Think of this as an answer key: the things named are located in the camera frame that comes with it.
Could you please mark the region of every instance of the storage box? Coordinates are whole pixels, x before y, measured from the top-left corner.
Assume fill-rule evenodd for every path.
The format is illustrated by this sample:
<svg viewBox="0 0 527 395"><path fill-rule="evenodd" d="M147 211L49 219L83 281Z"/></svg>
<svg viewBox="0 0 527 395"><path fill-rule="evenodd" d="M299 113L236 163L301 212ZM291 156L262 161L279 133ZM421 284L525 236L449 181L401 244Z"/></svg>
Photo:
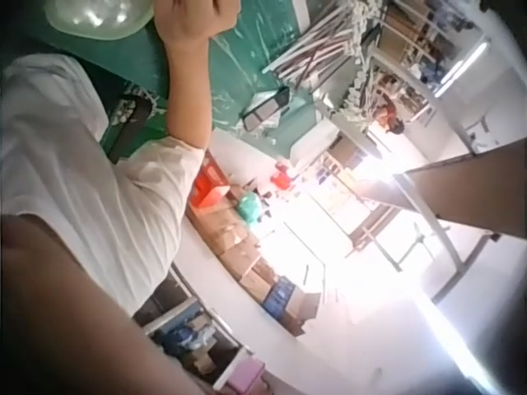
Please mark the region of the storage box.
<svg viewBox="0 0 527 395"><path fill-rule="evenodd" d="M191 327L193 331L199 332L209 323L211 323L210 318L205 314L201 314L189 322L189 327Z"/></svg>
<svg viewBox="0 0 527 395"><path fill-rule="evenodd" d="M207 345L190 352L183 358L185 368L194 367L200 374L210 374L216 368L208 352L216 345L216 339L211 338Z"/></svg>
<svg viewBox="0 0 527 395"><path fill-rule="evenodd" d="M237 224L217 236L205 239L205 242L216 255L220 256L246 239L248 232L244 224Z"/></svg>
<svg viewBox="0 0 527 395"><path fill-rule="evenodd" d="M294 337L299 337L305 333L302 329L304 322L294 319L288 312L280 318L280 324Z"/></svg>
<svg viewBox="0 0 527 395"><path fill-rule="evenodd" d="M262 277L253 271L248 272L240 281L240 285L256 300L259 304L264 302L265 297L271 290L271 285L268 284Z"/></svg>
<svg viewBox="0 0 527 395"><path fill-rule="evenodd" d="M237 204L246 194L247 191L242 186L233 184L231 185L231 189L229 189L227 197Z"/></svg>
<svg viewBox="0 0 527 395"><path fill-rule="evenodd" d="M226 197L222 197L216 204L210 207L194 207L189 205L189 208L193 211L195 216L206 216L207 214L233 207L234 204Z"/></svg>
<svg viewBox="0 0 527 395"><path fill-rule="evenodd" d="M316 318L319 311L320 296L320 293L306 294L296 286L287 303L286 312L298 321Z"/></svg>
<svg viewBox="0 0 527 395"><path fill-rule="evenodd" d="M260 258L253 266L253 270L256 274L262 277L268 284L273 285L276 278L276 273L273 268L269 266L265 258Z"/></svg>
<svg viewBox="0 0 527 395"><path fill-rule="evenodd" d="M211 207L218 203L231 186L222 169L212 157L205 152L203 164L190 192L190 204L194 207Z"/></svg>
<svg viewBox="0 0 527 395"><path fill-rule="evenodd" d="M236 279L242 279L260 259L260 252L247 239L227 250L220 257L223 266Z"/></svg>
<svg viewBox="0 0 527 395"><path fill-rule="evenodd" d="M198 222L196 229L204 238L214 238L244 223L236 211L231 208L197 216L195 220Z"/></svg>

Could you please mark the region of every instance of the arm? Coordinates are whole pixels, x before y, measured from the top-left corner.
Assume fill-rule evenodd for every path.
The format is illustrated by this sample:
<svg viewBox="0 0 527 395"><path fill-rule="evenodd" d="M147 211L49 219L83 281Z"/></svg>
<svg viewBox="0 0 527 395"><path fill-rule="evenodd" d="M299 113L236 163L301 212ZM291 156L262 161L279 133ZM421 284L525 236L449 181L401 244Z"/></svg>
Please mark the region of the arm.
<svg viewBox="0 0 527 395"><path fill-rule="evenodd" d="M166 55L170 74L168 133L194 148L205 149L212 131L208 43L189 53L167 48Z"/></svg>
<svg viewBox="0 0 527 395"><path fill-rule="evenodd" d="M205 149L212 129L208 41L234 27L240 0L156 0L155 5L170 74L168 133Z"/></svg>
<svg viewBox="0 0 527 395"><path fill-rule="evenodd" d="M203 394L35 218L2 216L2 334L66 393Z"/></svg>

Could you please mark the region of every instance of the hand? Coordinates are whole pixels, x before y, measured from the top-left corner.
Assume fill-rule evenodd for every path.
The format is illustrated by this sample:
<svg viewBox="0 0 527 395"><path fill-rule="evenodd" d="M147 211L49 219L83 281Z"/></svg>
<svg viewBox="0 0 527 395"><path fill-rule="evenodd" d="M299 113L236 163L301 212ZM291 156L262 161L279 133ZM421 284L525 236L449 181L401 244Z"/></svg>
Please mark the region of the hand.
<svg viewBox="0 0 527 395"><path fill-rule="evenodd" d="M154 0L154 20L168 49L194 49L233 28L240 9L240 0Z"/></svg>

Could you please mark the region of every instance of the cardboard box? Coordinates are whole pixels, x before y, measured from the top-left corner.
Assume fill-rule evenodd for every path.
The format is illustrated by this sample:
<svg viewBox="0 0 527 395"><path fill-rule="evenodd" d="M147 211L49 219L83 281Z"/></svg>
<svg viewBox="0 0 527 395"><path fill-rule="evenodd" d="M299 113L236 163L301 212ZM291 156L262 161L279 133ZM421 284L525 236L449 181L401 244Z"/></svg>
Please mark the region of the cardboard box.
<svg viewBox="0 0 527 395"><path fill-rule="evenodd" d="M288 312L285 312L280 318L280 324L294 337L299 337L305 333L302 329L304 322L294 319Z"/></svg>
<svg viewBox="0 0 527 395"><path fill-rule="evenodd" d="M260 258L256 264L253 266L253 270L256 274L258 274L260 277L262 277L265 282L268 284L273 285L276 282L276 273L274 272L273 268L269 266L268 262L265 260L265 258Z"/></svg>
<svg viewBox="0 0 527 395"><path fill-rule="evenodd" d="M320 296L320 293L306 294L296 286L287 303L286 312L298 321L316 318L319 312Z"/></svg>
<svg viewBox="0 0 527 395"><path fill-rule="evenodd" d="M200 216L198 220L201 222L203 231L208 237L214 237L225 233L236 225L244 224L238 213L231 208L211 212L205 216Z"/></svg>
<svg viewBox="0 0 527 395"><path fill-rule="evenodd" d="M241 185L233 184L231 185L231 189L229 189L227 196L237 204L246 194L247 191Z"/></svg>
<svg viewBox="0 0 527 395"><path fill-rule="evenodd" d="M248 272L240 281L240 285L256 300L262 304L265 297L271 290L271 285L268 284L262 277L253 271Z"/></svg>
<svg viewBox="0 0 527 395"><path fill-rule="evenodd" d="M220 255L220 261L229 273L236 279L242 279L258 262L261 255L258 249L247 239Z"/></svg>
<svg viewBox="0 0 527 395"><path fill-rule="evenodd" d="M189 322L189 327L191 327L193 331L199 332L209 323L211 323L210 318L206 314L201 314Z"/></svg>
<svg viewBox="0 0 527 395"><path fill-rule="evenodd" d="M194 207L189 205L189 208L193 211L196 216L206 216L216 211L226 210L227 208L233 208L232 202L226 197L222 197L218 203L210 207Z"/></svg>
<svg viewBox="0 0 527 395"><path fill-rule="evenodd" d="M207 345L190 352L183 358L183 366L188 368L194 367L200 374L210 374L216 368L208 352L216 345L217 340L211 338Z"/></svg>
<svg viewBox="0 0 527 395"><path fill-rule="evenodd" d="M217 236L206 238L205 242L217 256L220 256L245 240L248 233L249 230L244 224L237 224Z"/></svg>

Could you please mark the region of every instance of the shirt sleeve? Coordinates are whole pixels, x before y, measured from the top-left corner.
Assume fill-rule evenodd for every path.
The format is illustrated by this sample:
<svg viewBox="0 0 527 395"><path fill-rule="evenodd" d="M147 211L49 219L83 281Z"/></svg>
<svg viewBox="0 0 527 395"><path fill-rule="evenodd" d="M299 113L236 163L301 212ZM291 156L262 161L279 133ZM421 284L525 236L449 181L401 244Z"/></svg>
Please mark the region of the shirt sleeve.
<svg viewBox="0 0 527 395"><path fill-rule="evenodd" d="M179 228L204 151L165 137L148 142L117 167L139 189L152 214Z"/></svg>

